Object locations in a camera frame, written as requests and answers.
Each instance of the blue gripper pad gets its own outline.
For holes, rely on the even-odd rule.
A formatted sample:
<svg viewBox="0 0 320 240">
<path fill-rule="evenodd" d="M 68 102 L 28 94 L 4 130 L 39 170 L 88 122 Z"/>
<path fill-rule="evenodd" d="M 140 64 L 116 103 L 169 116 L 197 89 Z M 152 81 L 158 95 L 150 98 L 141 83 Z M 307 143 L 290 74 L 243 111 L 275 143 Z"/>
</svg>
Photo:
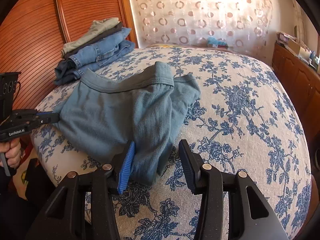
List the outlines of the blue gripper pad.
<svg viewBox="0 0 320 240">
<path fill-rule="evenodd" d="M 123 161 L 121 170 L 119 172 L 119 183 L 118 183 L 118 193 L 121 195 L 123 191 L 127 188 L 128 180 L 131 174 L 131 164 L 135 154 L 135 144 L 134 141 L 130 143 L 127 154 Z"/>
</svg>

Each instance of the sheer curtain with circle pattern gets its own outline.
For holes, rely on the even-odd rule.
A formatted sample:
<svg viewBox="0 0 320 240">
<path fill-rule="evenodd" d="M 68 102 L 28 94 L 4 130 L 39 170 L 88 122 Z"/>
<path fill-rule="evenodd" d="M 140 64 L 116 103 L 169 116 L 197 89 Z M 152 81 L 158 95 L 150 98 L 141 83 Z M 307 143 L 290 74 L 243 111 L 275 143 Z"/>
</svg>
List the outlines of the sheer curtain with circle pattern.
<svg viewBox="0 0 320 240">
<path fill-rule="evenodd" d="M 206 47 L 209 36 L 233 51 L 261 55 L 272 19 L 271 0 L 130 0 L 139 46 Z"/>
</svg>

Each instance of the metal screw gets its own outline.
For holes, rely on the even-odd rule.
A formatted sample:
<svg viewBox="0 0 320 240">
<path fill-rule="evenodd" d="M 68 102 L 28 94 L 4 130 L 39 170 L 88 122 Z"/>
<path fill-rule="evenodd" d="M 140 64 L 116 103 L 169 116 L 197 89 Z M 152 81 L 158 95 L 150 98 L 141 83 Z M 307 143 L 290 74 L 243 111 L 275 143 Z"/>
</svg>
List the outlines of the metal screw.
<svg viewBox="0 0 320 240">
<path fill-rule="evenodd" d="M 208 163 L 205 163 L 202 165 L 202 168 L 204 168 L 205 170 L 211 170 L 212 166 Z"/>
<path fill-rule="evenodd" d="M 102 168 L 105 170 L 105 171 L 108 171 L 108 170 L 111 170 L 111 168 L 112 168 L 112 165 L 111 164 L 104 164 L 103 166 L 102 166 Z"/>
<path fill-rule="evenodd" d="M 75 171 L 70 171 L 70 172 L 68 173 L 68 178 L 72 179 L 72 178 L 74 178 L 76 175 L 77 175 L 77 174 L 76 174 Z"/>
<path fill-rule="evenodd" d="M 246 178 L 247 177 L 247 173 L 246 172 L 244 172 L 244 171 L 239 171 L 239 176 L 241 177 L 241 178 Z"/>
</svg>

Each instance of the bed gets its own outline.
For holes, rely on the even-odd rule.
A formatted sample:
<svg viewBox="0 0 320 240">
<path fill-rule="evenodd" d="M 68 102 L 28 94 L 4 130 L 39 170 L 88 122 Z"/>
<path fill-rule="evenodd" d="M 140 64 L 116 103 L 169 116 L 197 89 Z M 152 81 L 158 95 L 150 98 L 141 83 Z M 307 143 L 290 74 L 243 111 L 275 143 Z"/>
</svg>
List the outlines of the bed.
<svg viewBox="0 0 320 240">
<path fill-rule="evenodd" d="M 156 46 L 135 49 L 97 73 L 122 80 L 155 61 L 172 67 L 174 77 L 192 73 L 201 87 L 172 148 L 165 171 L 153 187 L 129 181 L 114 198 L 119 234 L 125 240 L 193 239 L 201 196 L 187 188 L 177 151 L 186 139 L 193 152 L 218 168 L 249 173 L 292 239 L 307 215 L 311 173 L 300 120 L 284 88 L 264 63 L 225 51 Z M 56 87 L 37 109 L 50 111 L 68 98 L 77 82 Z M 52 182 L 69 171 L 101 165 L 75 149 L 51 125 L 34 130 L 32 141 Z M 86 195 L 90 222 L 90 194 Z M 224 198 L 223 239 L 228 238 L 228 198 Z"/>
</svg>

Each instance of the human hand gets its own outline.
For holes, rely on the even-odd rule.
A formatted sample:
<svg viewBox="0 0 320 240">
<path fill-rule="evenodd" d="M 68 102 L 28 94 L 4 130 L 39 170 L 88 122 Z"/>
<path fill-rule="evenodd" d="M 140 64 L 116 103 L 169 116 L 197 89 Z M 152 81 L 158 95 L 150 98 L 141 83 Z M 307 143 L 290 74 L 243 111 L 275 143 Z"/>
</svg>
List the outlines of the human hand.
<svg viewBox="0 0 320 240">
<path fill-rule="evenodd" d="M 10 142 L 0 143 L 0 152 L 5 153 L 5 157 L 8 159 L 8 166 L 17 168 L 20 164 L 21 156 L 20 139 L 15 138 Z"/>
</svg>

